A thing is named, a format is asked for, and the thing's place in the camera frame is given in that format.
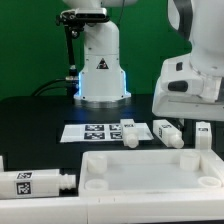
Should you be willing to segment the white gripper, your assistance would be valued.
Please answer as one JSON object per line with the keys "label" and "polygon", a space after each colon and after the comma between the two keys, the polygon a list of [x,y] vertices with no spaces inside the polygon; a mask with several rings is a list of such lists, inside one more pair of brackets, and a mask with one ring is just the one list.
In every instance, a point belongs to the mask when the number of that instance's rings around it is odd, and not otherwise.
{"label": "white gripper", "polygon": [[178,62],[190,64],[190,55],[164,61],[155,87],[152,112],[158,117],[178,118],[180,131],[184,130],[184,119],[224,121],[224,76],[210,76],[193,68],[210,80],[203,97],[171,92],[167,89],[168,69]]}

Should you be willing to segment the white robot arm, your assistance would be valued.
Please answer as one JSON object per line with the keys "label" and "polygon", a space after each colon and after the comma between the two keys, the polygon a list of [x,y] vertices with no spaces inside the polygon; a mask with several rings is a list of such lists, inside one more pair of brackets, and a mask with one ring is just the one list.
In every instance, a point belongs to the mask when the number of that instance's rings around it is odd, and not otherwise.
{"label": "white robot arm", "polygon": [[[84,67],[74,99],[102,104],[127,98],[119,60],[119,29],[108,14],[122,0],[63,0],[59,18],[84,33]],[[168,21],[191,52],[163,62],[152,112],[158,117],[224,121],[224,0],[168,0]]]}

